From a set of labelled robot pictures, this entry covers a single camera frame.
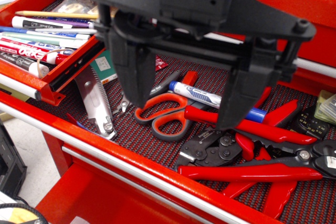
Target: box cutter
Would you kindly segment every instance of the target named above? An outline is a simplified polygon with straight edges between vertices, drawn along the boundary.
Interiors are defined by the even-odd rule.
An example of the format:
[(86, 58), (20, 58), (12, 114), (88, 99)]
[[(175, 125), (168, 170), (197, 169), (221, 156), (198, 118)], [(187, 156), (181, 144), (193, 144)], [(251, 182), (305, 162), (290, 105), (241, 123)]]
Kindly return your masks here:
[(117, 132), (113, 127), (109, 100), (96, 71), (91, 66), (87, 66), (75, 77), (75, 81), (89, 121), (95, 124), (99, 135), (109, 140), (114, 139)]

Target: metal jaw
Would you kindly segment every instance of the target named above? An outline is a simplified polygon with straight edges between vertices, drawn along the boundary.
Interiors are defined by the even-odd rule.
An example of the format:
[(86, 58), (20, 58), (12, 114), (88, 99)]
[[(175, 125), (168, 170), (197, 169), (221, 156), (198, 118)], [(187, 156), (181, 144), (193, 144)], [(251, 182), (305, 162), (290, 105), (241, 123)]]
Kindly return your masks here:
[(115, 110), (113, 110), (112, 115), (115, 115), (119, 112), (120, 114), (118, 116), (125, 114), (127, 108), (130, 105), (132, 105), (132, 103), (126, 98), (125, 95), (123, 95), (120, 104), (117, 106)]
[(233, 135), (208, 127), (201, 134), (192, 137), (182, 145), (175, 170), (180, 165), (190, 164), (196, 166), (227, 165), (235, 160), (241, 152), (242, 149), (236, 143)]

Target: red tool chest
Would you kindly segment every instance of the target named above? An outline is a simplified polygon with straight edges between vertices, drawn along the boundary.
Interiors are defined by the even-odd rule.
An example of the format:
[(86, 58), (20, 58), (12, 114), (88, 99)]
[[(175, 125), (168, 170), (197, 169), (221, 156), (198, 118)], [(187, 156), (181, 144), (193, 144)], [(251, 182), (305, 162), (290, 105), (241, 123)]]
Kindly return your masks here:
[[(0, 10), (0, 25), (10, 26), (15, 11), (45, 10), (60, 0), (17, 0)], [(304, 43), (299, 56), (336, 67), (333, 41), (336, 39), (335, 0), (259, 0), (301, 18), (310, 20), (317, 34)], [(196, 182), (172, 170), (183, 142), (204, 129), (194, 124), (182, 142), (163, 143), (150, 128), (137, 125), (130, 112), (115, 119), (118, 137), (107, 141), (67, 121), (70, 113), (94, 131), (73, 78), (103, 50), (91, 38), (66, 61), (39, 80), (0, 62), (0, 74), (32, 88), (40, 101), (23, 102), (0, 92), (0, 109), (40, 128), (44, 132), (57, 168), (59, 183), (41, 201), (37, 209), (51, 223), (70, 223), (75, 216), (92, 223), (170, 222), (170, 223), (333, 223), (335, 222), (335, 183), (323, 179), (299, 183), (275, 220), (262, 213), (269, 190), (258, 183), (240, 197), (230, 199), (221, 191), (226, 183)], [(162, 56), (169, 66), (157, 72), (161, 82), (169, 72), (180, 69), (198, 72), (197, 87), (212, 93), (223, 91), (227, 71)], [(117, 80), (104, 85), (111, 108), (121, 100)], [(324, 73), (298, 69), (291, 83), (272, 88), (262, 109), (272, 111), (284, 103), (299, 99), (305, 108), (314, 105), (320, 90), (336, 93), (336, 81)], [(332, 127), (328, 138), (335, 139)]]

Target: scissors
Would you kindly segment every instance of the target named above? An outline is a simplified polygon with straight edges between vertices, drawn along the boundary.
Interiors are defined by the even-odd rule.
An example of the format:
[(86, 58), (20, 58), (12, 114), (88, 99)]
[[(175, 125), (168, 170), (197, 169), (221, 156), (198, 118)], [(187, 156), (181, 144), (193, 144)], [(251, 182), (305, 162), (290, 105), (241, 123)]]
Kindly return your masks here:
[[(146, 118), (142, 117), (144, 111), (149, 108), (159, 106), (160, 103), (164, 102), (176, 102), (178, 103), (178, 107), (159, 110)], [(206, 104), (196, 102), (179, 94), (164, 93), (149, 99), (143, 109), (137, 108), (135, 110), (134, 117), (139, 124), (146, 125), (152, 123), (152, 133), (158, 139), (167, 142), (174, 142), (180, 140), (187, 133), (192, 124), (191, 120), (184, 118), (184, 109), (187, 105), (191, 105), (201, 110), (208, 107)], [(182, 129), (180, 131), (177, 133), (167, 134), (160, 130), (160, 127), (175, 120), (182, 123)]]

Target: rubber drawer mat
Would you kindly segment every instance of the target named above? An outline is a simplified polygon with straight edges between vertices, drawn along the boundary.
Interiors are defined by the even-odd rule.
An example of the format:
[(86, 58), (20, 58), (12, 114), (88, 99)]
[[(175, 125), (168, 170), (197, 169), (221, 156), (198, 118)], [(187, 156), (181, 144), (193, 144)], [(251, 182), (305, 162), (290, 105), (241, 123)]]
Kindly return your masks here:
[[(198, 73), (198, 80), (195, 83), (197, 88), (211, 93), (222, 93), (224, 91), (225, 81), (228, 77), (227, 71), (181, 59), (164, 56), (161, 56), (161, 58), (168, 63), (168, 66), (156, 73), (155, 84), (162, 82), (175, 70), (181, 71), (178, 79), (178, 81), (181, 81), (184, 75), (192, 70)], [(104, 84), (104, 88), (109, 98), (111, 110), (114, 110), (122, 99), (122, 90), (118, 80)], [(61, 93), (66, 95), (66, 98), (57, 107), (34, 99), (29, 99), (28, 103), (64, 120), (67, 120), (66, 113), (69, 113), (85, 127), (96, 131), (95, 127), (87, 120), (85, 107), (81, 102), (75, 82), (67, 85)], [(315, 96), (277, 85), (272, 88), (270, 96), (259, 108), (270, 112), (293, 99), (298, 99), (304, 109), (315, 105), (317, 101)], [(194, 123), (181, 141), (163, 142), (152, 135), (150, 125), (137, 124), (133, 117), (134, 110), (135, 107), (131, 106), (123, 116), (114, 118), (114, 127), (118, 134), (115, 141), (129, 150), (169, 168), (174, 167), (182, 144), (206, 128), (205, 124)], [(171, 132), (179, 127), (181, 126), (178, 123), (172, 123), (166, 126), (164, 131)], [(335, 139), (334, 127), (331, 127), (324, 139)], [(227, 185), (227, 183), (210, 181), (201, 181), (200, 183), (216, 191), (223, 190)], [(268, 183), (257, 183), (250, 190), (237, 197), (236, 200), (262, 211), (269, 187), (270, 184)], [(335, 209), (336, 188), (333, 180), (322, 179), (299, 182), (279, 220), (284, 223), (335, 223)]]

